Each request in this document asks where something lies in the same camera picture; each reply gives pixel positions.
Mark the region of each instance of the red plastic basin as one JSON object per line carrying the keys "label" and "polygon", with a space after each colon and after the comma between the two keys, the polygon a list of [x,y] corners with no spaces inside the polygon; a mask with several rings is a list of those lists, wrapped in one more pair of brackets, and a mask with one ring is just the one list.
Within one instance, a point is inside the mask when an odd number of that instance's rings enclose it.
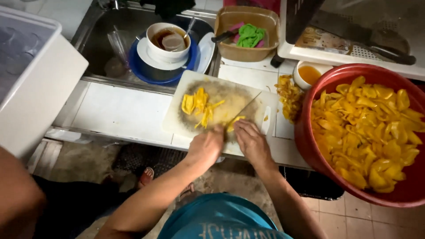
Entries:
{"label": "red plastic basin", "polygon": [[[410,108],[425,114],[425,93],[408,79],[385,68],[368,64],[346,64],[326,72],[318,82],[306,93],[300,120],[295,124],[295,142],[304,160],[317,172],[322,173],[350,194],[367,202],[381,206],[409,208],[425,204],[425,145],[419,145],[419,155],[415,163],[404,167],[407,179],[398,182],[391,193],[376,193],[372,190],[359,190],[339,176],[320,154],[313,137],[310,111],[314,99],[320,93],[336,92],[339,84],[351,84],[356,77],[363,75],[367,84],[381,84],[395,91],[406,89]],[[417,133],[425,142],[425,133]]]}

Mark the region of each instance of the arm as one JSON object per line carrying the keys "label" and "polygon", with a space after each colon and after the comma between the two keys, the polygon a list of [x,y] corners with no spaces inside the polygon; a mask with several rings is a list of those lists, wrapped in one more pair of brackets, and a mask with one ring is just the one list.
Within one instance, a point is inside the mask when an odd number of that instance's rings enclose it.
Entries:
{"label": "arm", "polygon": [[96,238],[123,239],[147,234],[181,191],[214,164],[223,149],[223,140],[221,126],[193,138],[187,156],[128,198],[109,217]]}
{"label": "arm", "polygon": [[279,172],[270,147],[257,126],[241,119],[234,123],[234,129],[243,154],[272,199],[285,233],[293,238],[327,238],[307,204]]}
{"label": "arm", "polygon": [[45,195],[24,165],[0,147],[0,238],[32,238]]}

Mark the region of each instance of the green cloth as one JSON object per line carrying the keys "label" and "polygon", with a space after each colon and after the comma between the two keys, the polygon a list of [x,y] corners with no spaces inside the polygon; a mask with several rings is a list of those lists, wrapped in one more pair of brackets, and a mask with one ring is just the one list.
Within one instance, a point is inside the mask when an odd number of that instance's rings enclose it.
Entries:
{"label": "green cloth", "polygon": [[257,28],[249,23],[245,24],[239,29],[239,35],[241,37],[236,45],[253,48],[263,39],[265,32],[266,30],[263,28]]}

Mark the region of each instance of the hand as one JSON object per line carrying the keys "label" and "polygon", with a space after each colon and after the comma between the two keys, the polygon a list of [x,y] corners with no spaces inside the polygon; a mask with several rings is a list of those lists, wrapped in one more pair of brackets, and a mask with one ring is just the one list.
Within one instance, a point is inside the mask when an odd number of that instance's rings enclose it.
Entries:
{"label": "hand", "polygon": [[195,170],[197,176],[204,174],[217,160],[223,150],[224,129],[216,125],[211,131],[195,136],[187,156],[182,162]]}
{"label": "hand", "polygon": [[269,165],[275,167],[270,147],[254,123],[240,119],[233,124],[233,127],[242,153],[256,170]]}

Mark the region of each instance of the cutting board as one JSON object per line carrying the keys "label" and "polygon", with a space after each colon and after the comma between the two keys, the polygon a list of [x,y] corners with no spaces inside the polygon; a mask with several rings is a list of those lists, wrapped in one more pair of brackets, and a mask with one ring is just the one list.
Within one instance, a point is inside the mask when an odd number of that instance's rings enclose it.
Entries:
{"label": "cutting board", "polygon": [[[224,100],[223,104],[214,109],[213,119],[208,121],[207,129],[204,129],[201,125],[195,128],[203,115],[195,115],[197,109],[191,115],[185,114],[181,109],[184,94],[193,94],[200,87],[203,87],[205,92],[208,93],[208,102],[214,104]],[[193,138],[211,129],[215,124],[223,124],[223,122],[232,120],[260,92],[261,94],[255,101],[239,115],[246,116],[248,120],[255,122],[261,132],[266,135],[266,138],[269,138],[272,137],[276,121],[277,94],[186,70],[181,76],[162,121],[162,129],[173,134]],[[235,140],[234,132],[226,133],[226,144],[223,152],[243,156]]]}

